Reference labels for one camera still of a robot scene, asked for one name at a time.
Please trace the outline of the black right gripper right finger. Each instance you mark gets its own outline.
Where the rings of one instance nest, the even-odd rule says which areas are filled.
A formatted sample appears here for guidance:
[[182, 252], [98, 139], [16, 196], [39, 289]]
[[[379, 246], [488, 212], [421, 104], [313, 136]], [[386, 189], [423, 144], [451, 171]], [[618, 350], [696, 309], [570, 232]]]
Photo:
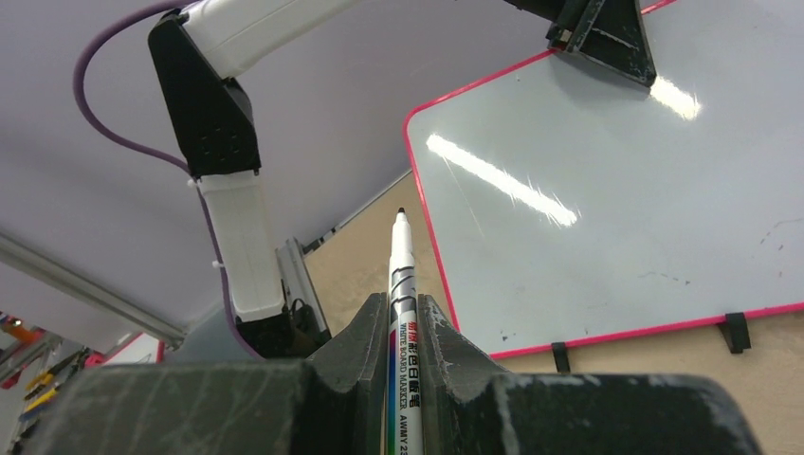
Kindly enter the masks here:
[[736, 401], [701, 376], [514, 373], [417, 304], [429, 454], [759, 454]]

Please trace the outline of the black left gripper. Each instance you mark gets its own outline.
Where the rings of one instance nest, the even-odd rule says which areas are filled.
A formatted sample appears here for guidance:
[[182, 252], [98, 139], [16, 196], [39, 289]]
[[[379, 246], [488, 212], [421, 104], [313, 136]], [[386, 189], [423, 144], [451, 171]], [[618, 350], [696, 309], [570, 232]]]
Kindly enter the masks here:
[[657, 71], [640, 4], [631, 0], [505, 0], [548, 20], [549, 47], [582, 57], [645, 87]]

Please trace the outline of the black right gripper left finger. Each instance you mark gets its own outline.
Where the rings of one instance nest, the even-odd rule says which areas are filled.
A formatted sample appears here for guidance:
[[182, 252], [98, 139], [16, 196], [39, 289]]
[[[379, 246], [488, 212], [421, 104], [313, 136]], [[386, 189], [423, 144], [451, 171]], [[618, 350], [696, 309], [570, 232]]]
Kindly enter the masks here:
[[388, 303], [372, 294], [308, 358], [98, 367], [56, 398], [27, 454], [376, 454]]

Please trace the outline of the white whiteboard marker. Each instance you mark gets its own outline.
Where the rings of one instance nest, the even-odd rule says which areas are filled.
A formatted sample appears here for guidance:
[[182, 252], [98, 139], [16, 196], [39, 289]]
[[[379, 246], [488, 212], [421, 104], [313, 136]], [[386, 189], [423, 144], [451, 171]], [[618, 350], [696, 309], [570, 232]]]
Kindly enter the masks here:
[[403, 208], [392, 226], [387, 297], [386, 452], [423, 454], [415, 260], [411, 226]]

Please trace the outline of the pink framed whiteboard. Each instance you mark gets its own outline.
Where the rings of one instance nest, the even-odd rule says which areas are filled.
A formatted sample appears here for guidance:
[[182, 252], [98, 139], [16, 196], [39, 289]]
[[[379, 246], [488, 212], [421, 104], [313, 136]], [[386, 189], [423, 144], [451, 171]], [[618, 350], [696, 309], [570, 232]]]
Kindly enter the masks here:
[[404, 135], [456, 329], [497, 357], [803, 307], [803, 5], [644, 10], [654, 85], [542, 53]]

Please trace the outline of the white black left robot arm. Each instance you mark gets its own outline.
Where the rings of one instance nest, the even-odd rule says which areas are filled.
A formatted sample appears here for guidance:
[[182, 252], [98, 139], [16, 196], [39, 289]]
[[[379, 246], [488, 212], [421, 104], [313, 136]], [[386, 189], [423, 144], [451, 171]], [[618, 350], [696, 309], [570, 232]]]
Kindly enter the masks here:
[[228, 279], [232, 328], [256, 356], [307, 357], [271, 239], [253, 110], [238, 77], [347, 10], [346, 1], [196, 1], [160, 9], [148, 36], [174, 134]]

